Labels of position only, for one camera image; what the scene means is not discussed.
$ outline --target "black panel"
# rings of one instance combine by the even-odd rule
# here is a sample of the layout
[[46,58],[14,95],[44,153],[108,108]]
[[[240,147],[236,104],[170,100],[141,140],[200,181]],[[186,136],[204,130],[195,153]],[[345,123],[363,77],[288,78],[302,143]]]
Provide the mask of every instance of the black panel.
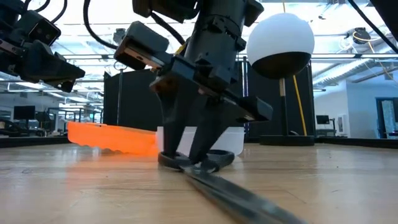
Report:
[[377,108],[377,130],[379,131],[380,138],[386,139],[386,124],[384,122],[382,99],[376,98],[376,108]]
[[15,106],[14,119],[35,119],[35,106]]
[[396,117],[396,122],[398,122],[398,98],[394,98],[394,114]]
[[[104,123],[117,124],[119,74],[105,80]],[[162,123],[162,110],[156,94],[149,89],[155,75],[149,70],[124,72],[120,125],[156,131]]]
[[370,2],[376,8],[392,35],[398,39],[398,18],[396,15],[398,1],[370,0]]
[[156,131],[162,124],[162,109],[157,95],[149,88],[155,80],[150,70],[123,74],[120,125]]
[[116,125],[118,118],[119,75],[104,80],[104,113],[103,123]]
[[[301,71],[297,76],[297,85],[303,107],[307,134],[314,135],[313,117],[313,92],[310,66]],[[282,116],[280,114],[279,81],[270,80],[258,75],[250,65],[248,65],[248,88],[249,95],[257,95],[259,98],[269,103],[274,108],[272,121],[265,123],[251,123],[249,125],[249,139],[257,139],[260,135],[280,135],[282,134]],[[295,93],[293,78],[286,79],[286,101],[287,101],[287,122],[289,131],[295,131],[303,135],[303,127],[300,116],[299,103]]]

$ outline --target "black robot mount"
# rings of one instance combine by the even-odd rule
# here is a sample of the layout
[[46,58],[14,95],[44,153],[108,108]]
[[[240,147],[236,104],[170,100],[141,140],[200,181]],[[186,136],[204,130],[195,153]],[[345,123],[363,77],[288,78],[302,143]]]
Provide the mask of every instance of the black robot mount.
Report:
[[[154,68],[157,78],[150,84],[159,96],[164,125],[164,151],[159,164],[181,169],[198,165],[218,171],[234,160],[234,154],[210,150],[232,121],[268,121],[272,107],[256,96],[239,97],[228,87],[238,81],[234,63],[246,47],[241,38],[243,26],[251,26],[263,12],[255,0],[136,0],[135,13],[152,16],[158,23],[161,13],[183,22],[197,17],[194,31],[176,54],[166,52],[169,41],[133,22],[120,43],[115,59],[135,70]],[[192,103],[204,98],[201,118],[189,156],[177,152]]]

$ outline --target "ceiling light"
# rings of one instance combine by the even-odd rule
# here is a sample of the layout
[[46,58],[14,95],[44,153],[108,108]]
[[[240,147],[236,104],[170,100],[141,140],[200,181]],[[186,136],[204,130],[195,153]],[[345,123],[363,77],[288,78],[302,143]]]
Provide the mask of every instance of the ceiling light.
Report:
[[355,54],[313,54],[312,58],[353,58]]
[[73,59],[103,59],[102,55],[65,55],[65,59],[73,60]]
[[81,85],[79,85],[79,84],[76,84],[76,85],[73,87],[73,90],[86,90],[86,88],[83,87],[83,86],[81,86]]
[[[278,27],[278,32],[269,32]],[[250,33],[246,50],[252,68],[261,76],[271,79],[287,78],[297,74],[311,59],[315,38],[309,24],[295,14],[280,13],[259,22]],[[272,70],[269,64],[276,55],[293,58],[288,68]]]
[[80,105],[80,106],[85,106],[85,105],[87,105],[87,103],[65,103],[65,104],[63,104],[63,105],[69,105],[69,106],[71,106],[71,105],[74,105],[74,106]]
[[87,103],[90,102],[89,100],[87,100],[86,98],[81,98],[81,97],[68,97],[69,100],[73,100],[73,101],[77,101],[77,102],[81,102],[81,103]]
[[35,88],[35,89],[38,89],[38,90],[45,88],[45,86],[43,86],[41,84],[37,84],[37,83],[20,82],[20,83],[15,83],[15,84],[26,86],[26,87],[29,87],[29,88]]
[[84,106],[79,106],[79,105],[61,105],[60,108],[84,108]]
[[96,93],[96,92],[101,92],[101,91],[104,91],[104,90],[76,90],[76,92],[79,92],[79,93]]
[[362,58],[397,58],[398,54],[362,54]]
[[80,111],[79,108],[62,108],[64,111]]
[[61,93],[62,90],[43,90],[43,92],[46,92],[46,93]]
[[64,98],[64,96],[59,95],[58,93],[49,93],[49,95],[52,95],[52,96],[55,96],[55,97],[58,97],[58,98]]
[[39,90],[8,90],[10,93],[38,93]]

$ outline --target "wooden surface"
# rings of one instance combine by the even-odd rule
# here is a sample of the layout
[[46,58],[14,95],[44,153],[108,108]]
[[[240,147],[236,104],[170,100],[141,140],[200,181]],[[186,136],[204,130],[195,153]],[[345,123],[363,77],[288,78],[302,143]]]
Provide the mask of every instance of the wooden surface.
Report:
[[[398,151],[246,145],[220,172],[309,223],[397,223]],[[0,149],[0,223],[231,223],[156,158],[72,144]]]

